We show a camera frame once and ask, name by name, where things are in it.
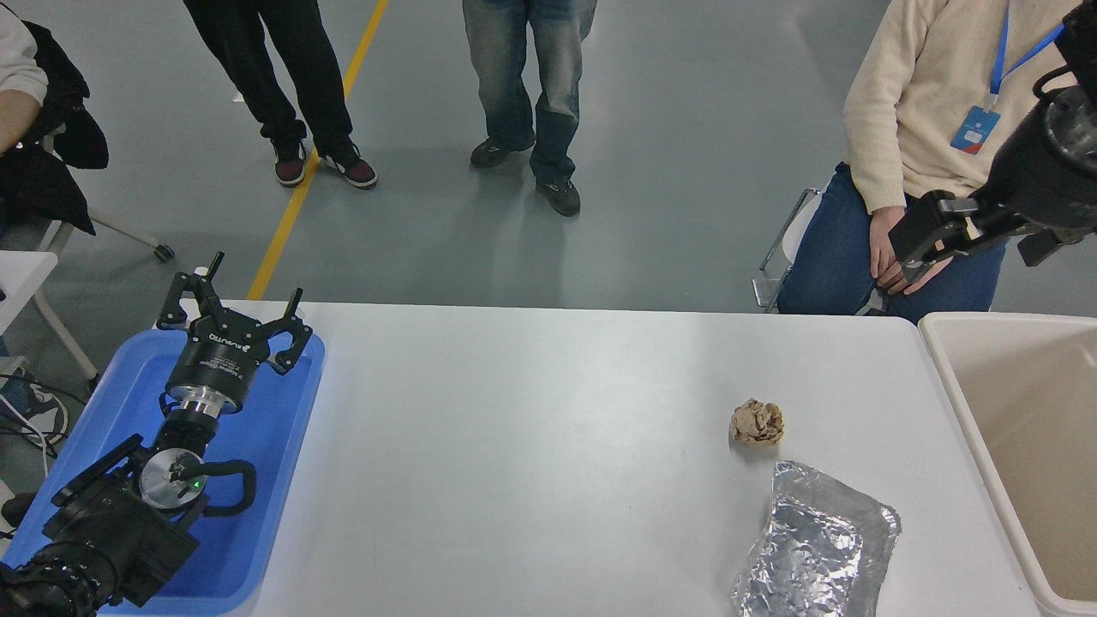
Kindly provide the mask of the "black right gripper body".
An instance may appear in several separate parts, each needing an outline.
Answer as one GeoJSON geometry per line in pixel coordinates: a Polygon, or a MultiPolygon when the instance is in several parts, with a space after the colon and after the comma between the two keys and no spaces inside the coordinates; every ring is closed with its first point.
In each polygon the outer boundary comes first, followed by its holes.
{"type": "Polygon", "coordinates": [[[992,162],[984,195],[1038,225],[1093,228],[1094,106],[1034,106],[992,162]]]}

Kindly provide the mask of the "seated person's right hand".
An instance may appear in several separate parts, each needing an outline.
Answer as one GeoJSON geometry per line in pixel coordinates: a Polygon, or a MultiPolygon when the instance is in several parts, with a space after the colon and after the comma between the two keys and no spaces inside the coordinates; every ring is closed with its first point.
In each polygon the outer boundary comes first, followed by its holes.
{"type": "Polygon", "coordinates": [[[874,278],[877,287],[881,287],[889,296],[896,296],[900,293],[912,296],[928,285],[930,280],[955,259],[949,257],[945,261],[935,263],[920,280],[909,284],[902,274],[890,242],[890,231],[897,226],[904,213],[905,206],[877,207],[871,214],[869,235],[867,235],[870,247],[870,276],[874,278]]]}

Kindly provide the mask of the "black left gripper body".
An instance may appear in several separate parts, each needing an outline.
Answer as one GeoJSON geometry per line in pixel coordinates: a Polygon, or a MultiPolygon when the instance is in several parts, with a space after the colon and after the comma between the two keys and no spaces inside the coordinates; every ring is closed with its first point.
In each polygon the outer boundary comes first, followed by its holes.
{"type": "Polygon", "coordinates": [[[186,344],[165,391],[182,401],[184,392],[207,389],[226,399],[224,407],[244,407],[255,375],[270,352],[262,324],[236,311],[212,314],[189,324],[186,344]]]}

